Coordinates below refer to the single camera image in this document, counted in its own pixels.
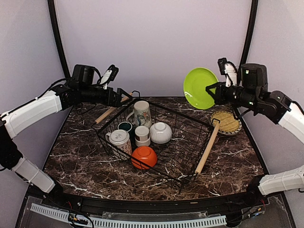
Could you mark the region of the black front rail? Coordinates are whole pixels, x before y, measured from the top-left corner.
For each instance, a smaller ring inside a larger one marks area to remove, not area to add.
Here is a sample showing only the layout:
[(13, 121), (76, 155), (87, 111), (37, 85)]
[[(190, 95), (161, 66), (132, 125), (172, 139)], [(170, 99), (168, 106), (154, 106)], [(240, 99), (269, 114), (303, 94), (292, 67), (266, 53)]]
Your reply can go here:
[(262, 205), (262, 201), (253, 194), (238, 193), (223, 197), (198, 200), (173, 201), (129, 201), (81, 197), (62, 193), (56, 199), (46, 196), (44, 203), (72, 209), (83, 214), (100, 215), (103, 212), (166, 214), (207, 211), (214, 213), (238, 213), (242, 209)]

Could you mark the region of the white leaf pattern mug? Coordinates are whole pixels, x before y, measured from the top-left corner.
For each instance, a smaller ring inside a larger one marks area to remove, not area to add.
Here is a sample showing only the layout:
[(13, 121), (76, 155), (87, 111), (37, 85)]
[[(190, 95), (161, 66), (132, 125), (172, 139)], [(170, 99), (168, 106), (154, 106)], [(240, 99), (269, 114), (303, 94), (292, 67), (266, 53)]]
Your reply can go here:
[(132, 155), (132, 146), (129, 133), (126, 130), (115, 130), (105, 135), (111, 144), (114, 156), (122, 161), (128, 160)]

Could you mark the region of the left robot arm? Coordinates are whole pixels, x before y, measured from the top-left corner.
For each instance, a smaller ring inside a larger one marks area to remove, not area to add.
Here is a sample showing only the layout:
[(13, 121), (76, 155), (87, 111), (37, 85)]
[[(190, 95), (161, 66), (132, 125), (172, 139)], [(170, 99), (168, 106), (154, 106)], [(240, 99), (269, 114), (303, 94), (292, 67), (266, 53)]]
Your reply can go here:
[(109, 84), (115, 80), (118, 67), (110, 65), (101, 74), (94, 66), (77, 64), (72, 76), (53, 82), (41, 95), (0, 115), (0, 166), (21, 177), (26, 183), (48, 195), (57, 207), (67, 203), (62, 186), (30, 161), (14, 139), (53, 114), (80, 103), (102, 104), (118, 108), (132, 101), (133, 94)]

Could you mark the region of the tall dragon pattern mug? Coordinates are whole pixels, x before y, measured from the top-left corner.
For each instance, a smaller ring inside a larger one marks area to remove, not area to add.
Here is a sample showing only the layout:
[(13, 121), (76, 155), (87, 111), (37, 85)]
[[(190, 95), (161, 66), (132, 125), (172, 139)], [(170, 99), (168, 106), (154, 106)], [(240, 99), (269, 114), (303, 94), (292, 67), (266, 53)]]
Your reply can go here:
[(138, 126), (146, 126), (150, 128), (152, 126), (152, 115), (150, 111), (150, 105), (147, 101), (140, 100), (136, 102), (133, 106), (133, 111), (127, 115), (126, 120), (134, 115), (133, 125)]

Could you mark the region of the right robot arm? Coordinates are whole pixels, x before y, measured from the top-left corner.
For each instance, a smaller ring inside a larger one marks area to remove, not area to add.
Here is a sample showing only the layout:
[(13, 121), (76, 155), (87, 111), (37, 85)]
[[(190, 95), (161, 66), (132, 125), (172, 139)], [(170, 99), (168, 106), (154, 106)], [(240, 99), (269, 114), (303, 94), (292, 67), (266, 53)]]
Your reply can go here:
[[(285, 93), (268, 90), (265, 65), (249, 63), (236, 69), (233, 63), (223, 58), (219, 59), (218, 66), (226, 81), (206, 87), (215, 104), (232, 104), (252, 111), (253, 115), (261, 114), (299, 142), (304, 141), (303, 108)], [(304, 192), (303, 166), (277, 174), (256, 176), (248, 185), (242, 201), (247, 206), (253, 206), (262, 196), (290, 190)]]

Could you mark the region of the white ribbed bowl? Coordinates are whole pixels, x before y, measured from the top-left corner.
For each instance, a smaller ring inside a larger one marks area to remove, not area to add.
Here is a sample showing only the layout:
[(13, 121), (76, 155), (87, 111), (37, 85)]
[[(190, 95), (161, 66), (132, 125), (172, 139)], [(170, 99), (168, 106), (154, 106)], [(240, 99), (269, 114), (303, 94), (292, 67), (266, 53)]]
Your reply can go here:
[(150, 127), (150, 138), (156, 144), (168, 143), (172, 138), (172, 129), (164, 122), (154, 123)]

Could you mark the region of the white brown striped cup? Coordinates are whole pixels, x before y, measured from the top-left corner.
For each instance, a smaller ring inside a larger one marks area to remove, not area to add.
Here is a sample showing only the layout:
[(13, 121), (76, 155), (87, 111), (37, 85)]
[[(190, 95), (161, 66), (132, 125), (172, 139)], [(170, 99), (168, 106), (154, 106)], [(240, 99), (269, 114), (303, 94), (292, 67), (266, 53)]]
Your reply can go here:
[(150, 130), (148, 127), (142, 125), (135, 129), (135, 144), (137, 147), (150, 146)]

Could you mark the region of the orange bowl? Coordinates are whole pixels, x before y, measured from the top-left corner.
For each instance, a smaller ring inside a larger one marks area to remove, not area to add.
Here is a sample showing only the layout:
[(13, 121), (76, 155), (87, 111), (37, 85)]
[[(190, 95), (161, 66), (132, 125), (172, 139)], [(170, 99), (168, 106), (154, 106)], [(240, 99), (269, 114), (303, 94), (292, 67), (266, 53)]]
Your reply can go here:
[(157, 163), (157, 154), (149, 146), (136, 148), (132, 153), (131, 163), (140, 170), (147, 170)]

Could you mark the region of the lime green plate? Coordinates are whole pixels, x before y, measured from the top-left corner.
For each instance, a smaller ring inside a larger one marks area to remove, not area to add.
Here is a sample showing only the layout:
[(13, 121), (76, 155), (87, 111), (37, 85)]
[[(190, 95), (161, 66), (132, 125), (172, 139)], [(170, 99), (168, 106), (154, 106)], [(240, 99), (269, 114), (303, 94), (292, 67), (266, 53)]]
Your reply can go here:
[(214, 106), (214, 99), (206, 92), (206, 87), (217, 83), (216, 75), (207, 68), (191, 70), (183, 83), (184, 95), (190, 105), (206, 110)]

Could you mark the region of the dark green cup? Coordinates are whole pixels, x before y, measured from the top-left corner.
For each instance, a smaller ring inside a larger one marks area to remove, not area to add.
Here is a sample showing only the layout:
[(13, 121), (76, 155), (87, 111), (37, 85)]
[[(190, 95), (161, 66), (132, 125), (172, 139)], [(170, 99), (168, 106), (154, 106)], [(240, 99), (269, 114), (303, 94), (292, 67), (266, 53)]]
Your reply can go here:
[(125, 130), (128, 133), (130, 133), (130, 132), (133, 131), (133, 124), (130, 123), (129, 121), (124, 121), (124, 122), (121, 122), (121, 123), (118, 124), (117, 129), (118, 130)]

